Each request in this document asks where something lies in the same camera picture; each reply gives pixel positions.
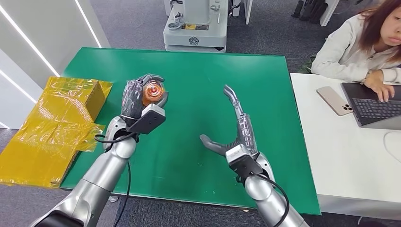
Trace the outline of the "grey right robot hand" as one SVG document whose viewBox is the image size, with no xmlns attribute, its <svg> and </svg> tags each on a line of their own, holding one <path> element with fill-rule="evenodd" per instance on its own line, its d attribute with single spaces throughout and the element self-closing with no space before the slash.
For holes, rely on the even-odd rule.
<svg viewBox="0 0 401 227">
<path fill-rule="evenodd" d="M 236 115 L 236 126 L 237 126 L 237 137 L 234 141 L 228 144 L 221 144 L 215 141 L 212 141 L 205 134 L 200 135 L 200 140 L 203 145 L 209 150 L 221 155 L 225 156 L 226 152 L 230 149 L 234 148 L 237 145 L 244 145 L 248 150 L 249 154 L 253 159 L 257 159 L 260 152 L 257 149 L 257 143 L 254 136 L 253 126 L 251 123 L 250 116 L 246 114 L 241 106 L 241 103 L 235 93 L 235 91 L 228 85 L 224 86 L 223 89 L 224 94 L 228 97 L 230 103 L 232 104 L 235 115 Z"/>
</svg>

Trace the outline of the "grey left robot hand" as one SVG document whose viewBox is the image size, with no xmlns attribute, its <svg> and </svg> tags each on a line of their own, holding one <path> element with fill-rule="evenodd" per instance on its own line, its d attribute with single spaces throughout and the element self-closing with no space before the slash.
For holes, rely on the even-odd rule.
<svg viewBox="0 0 401 227">
<path fill-rule="evenodd" d="M 120 117 L 127 127 L 132 126 L 142 116 L 142 111 L 150 104 L 161 108 L 168 100 L 163 82 L 165 79 L 156 74 L 145 74 L 137 79 L 129 80 L 122 96 Z"/>
</svg>

